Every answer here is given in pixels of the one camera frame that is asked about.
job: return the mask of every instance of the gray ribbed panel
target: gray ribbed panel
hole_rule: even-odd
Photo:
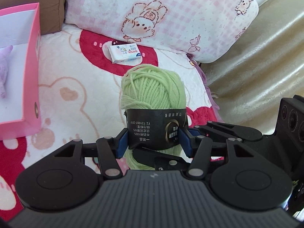
[[[129,170],[122,179],[105,182],[80,207],[61,213],[26,209],[10,224],[13,228],[293,228],[299,223],[282,209],[264,213],[231,209],[214,199],[202,182],[187,180],[178,171]]]

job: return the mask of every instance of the green yarn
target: green yarn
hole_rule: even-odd
[[[186,94],[179,75],[150,64],[138,65],[130,69],[121,81],[121,109],[184,109]],[[159,152],[179,156],[181,146],[160,150]],[[127,149],[124,157],[132,170],[154,170],[138,163]]]

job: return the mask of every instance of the screw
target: screw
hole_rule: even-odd
[[[201,169],[193,168],[188,171],[188,174],[193,177],[200,177],[204,174],[204,172]]]
[[[170,161],[169,161],[169,164],[170,164],[170,165],[177,165],[177,161],[176,161],[176,160],[170,160]]]
[[[109,177],[116,177],[120,174],[118,169],[110,168],[105,171],[105,174]]]

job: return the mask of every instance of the purple fabric trim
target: purple fabric trim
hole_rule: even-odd
[[[199,65],[197,64],[197,62],[195,60],[193,60],[193,57],[191,54],[187,54],[187,57],[193,62],[195,68],[197,69],[197,72],[199,73],[199,75],[201,76],[202,78],[202,81],[203,81],[203,84],[205,86],[205,89],[206,89],[206,92],[207,92],[207,95],[208,95],[208,98],[211,102],[211,106],[214,110],[214,114],[217,118],[217,121],[218,122],[224,122],[219,113],[218,113],[218,110],[219,110],[219,106],[216,104],[216,102],[213,100],[212,96],[211,96],[211,91],[209,89],[209,87],[207,86],[207,78],[206,78],[206,75],[204,74],[203,70],[199,67]]]

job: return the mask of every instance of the beige curtain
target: beige curtain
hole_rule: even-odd
[[[304,0],[267,1],[229,51],[201,68],[225,122],[272,133],[281,98],[304,96]]]

